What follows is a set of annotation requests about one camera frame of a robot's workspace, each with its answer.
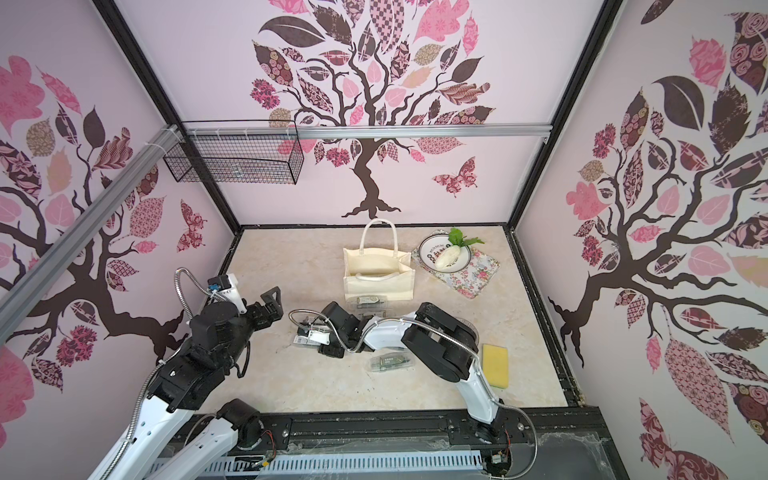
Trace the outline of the cream canvas tote bag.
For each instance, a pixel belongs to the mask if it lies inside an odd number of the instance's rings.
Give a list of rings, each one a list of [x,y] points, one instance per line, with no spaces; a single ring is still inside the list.
[[[390,248],[367,247],[369,229],[376,223],[388,225],[392,232]],[[395,224],[373,219],[365,227],[357,248],[343,249],[343,289],[347,301],[359,297],[379,297],[385,301],[411,301],[415,291],[415,270],[411,253],[399,248]]]

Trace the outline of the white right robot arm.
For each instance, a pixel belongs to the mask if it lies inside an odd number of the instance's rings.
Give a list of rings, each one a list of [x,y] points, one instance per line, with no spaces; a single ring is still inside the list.
[[[500,402],[478,366],[477,332],[437,305],[424,302],[402,317],[364,321],[331,302],[310,318],[312,326],[328,327],[332,338],[349,352],[365,347],[409,351],[434,375],[456,386],[473,420],[487,426],[496,421]]]

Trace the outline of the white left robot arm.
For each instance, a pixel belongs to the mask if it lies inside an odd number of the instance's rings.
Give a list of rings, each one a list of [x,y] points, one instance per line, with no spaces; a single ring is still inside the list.
[[[151,468],[175,434],[231,373],[242,377],[254,332],[283,317],[281,291],[259,302],[224,300],[205,306],[191,320],[191,335],[156,366],[142,387],[123,436],[91,473],[93,479],[195,479],[234,448],[253,450],[264,438],[261,414],[240,399],[224,404],[196,436],[157,471]]]

